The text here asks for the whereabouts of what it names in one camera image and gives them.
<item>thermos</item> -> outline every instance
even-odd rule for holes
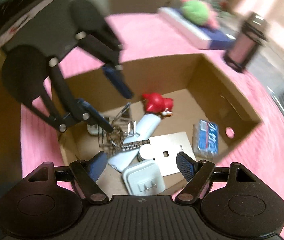
[[[243,72],[248,62],[254,56],[258,47],[266,41],[264,32],[267,21],[260,15],[252,12],[242,25],[231,49],[224,54],[224,61],[237,72]]]

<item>logo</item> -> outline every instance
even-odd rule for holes
[[[139,201],[140,203],[144,203],[144,202],[146,202],[146,199],[145,199],[145,198],[139,198],[138,201]]]

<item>blue package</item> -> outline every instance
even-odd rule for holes
[[[194,128],[194,131],[197,131],[193,145],[194,154],[208,159],[216,156],[218,154],[218,126],[213,122],[200,120],[198,127]]]

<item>red plastic toy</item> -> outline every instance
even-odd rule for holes
[[[150,113],[161,113],[161,115],[171,115],[173,108],[172,98],[163,98],[159,93],[143,94],[145,99],[145,111]]]

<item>stuffed toy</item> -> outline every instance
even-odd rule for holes
[[[216,19],[218,15],[210,4],[199,0],[180,0],[182,15],[190,22],[199,26],[208,26],[217,30],[220,25]]]
[[[145,100],[145,111],[149,113],[161,113],[161,115],[171,115],[173,108],[172,98],[163,98],[158,93],[143,94]]]

